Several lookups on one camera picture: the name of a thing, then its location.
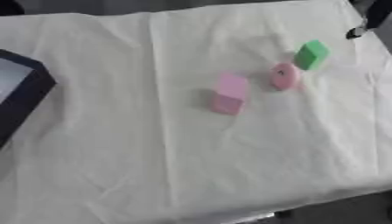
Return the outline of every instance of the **white cloth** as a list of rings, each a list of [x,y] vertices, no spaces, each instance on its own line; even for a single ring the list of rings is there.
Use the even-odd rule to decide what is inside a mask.
[[[2,224],[219,223],[389,189],[392,66],[349,3],[213,6],[120,17],[0,18],[0,48],[58,86],[1,152]],[[301,85],[268,73],[319,39]],[[209,109],[247,76],[238,116]]]

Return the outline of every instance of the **foam block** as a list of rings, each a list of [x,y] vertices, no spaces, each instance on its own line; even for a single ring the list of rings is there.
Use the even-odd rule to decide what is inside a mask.
[[[298,69],[291,63],[281,63],[272,69],[271,82],[276,88],[285,90],[295,87],[300,78]]]
[[[228,115],[238,114],[248,88],[248,80],[244,77],[231,73],[221,75],[213,98],[213,110]]]
[[[301,47],[295,56],[294,63],[303,70],[312,70],[319,67],[328,54],[328,49],[321,42],[313,40]]]

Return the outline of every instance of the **white tablecloth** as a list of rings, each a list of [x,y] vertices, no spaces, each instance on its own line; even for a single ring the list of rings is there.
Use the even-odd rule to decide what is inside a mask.
[[[346,1],[120,17],[0,18],[0,48],[58,86],[0,154],[2,224],[220,223],[389,189],[392,65]],[[319,39],[331,56],[290,91],[268,72]],[[223,72],[238,116],[211,112]]]

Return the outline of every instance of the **black object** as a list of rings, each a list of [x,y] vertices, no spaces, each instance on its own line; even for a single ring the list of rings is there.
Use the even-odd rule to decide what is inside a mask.
[[[0,0],[0,16],[23,15],[25,10],[14,0]]]
[[[346,39],[357,39],[362,37],[362,35],[358,36],[355,35],[355,28],[351,29],[347,34],[346,34]]]
[[[0,149],[55,84],[39,61],[0,50]]]
[[[367,26],[368,29],[380,27],[380,25],[387,19],[392,11],[391,0],[376,0],[372,6],[367,10]]]

